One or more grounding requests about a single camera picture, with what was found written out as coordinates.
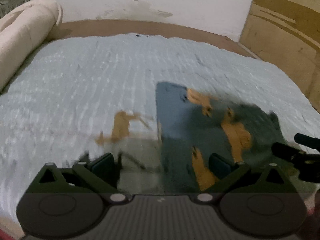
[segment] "bedsheet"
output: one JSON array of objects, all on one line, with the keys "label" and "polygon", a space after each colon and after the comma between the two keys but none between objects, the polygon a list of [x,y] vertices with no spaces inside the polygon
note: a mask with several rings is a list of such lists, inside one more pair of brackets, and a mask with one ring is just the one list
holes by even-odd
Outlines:
[{"label": "bedsheet", "polygon": [[[180,38],[132,33],[57,40],[34,51],[0,96],[0,215],[17,221],[16,205],[44,163],[66,167],[85,150],[96,158],[121,149],[158,167],[160,81],[273,111],[288,142],[297,132],[320,137],[320,115],[273,64]],[[121,111],[130,119],[129,134],[112,142]],[[124,165],[120,190],[161,193],[159,173]]]}]

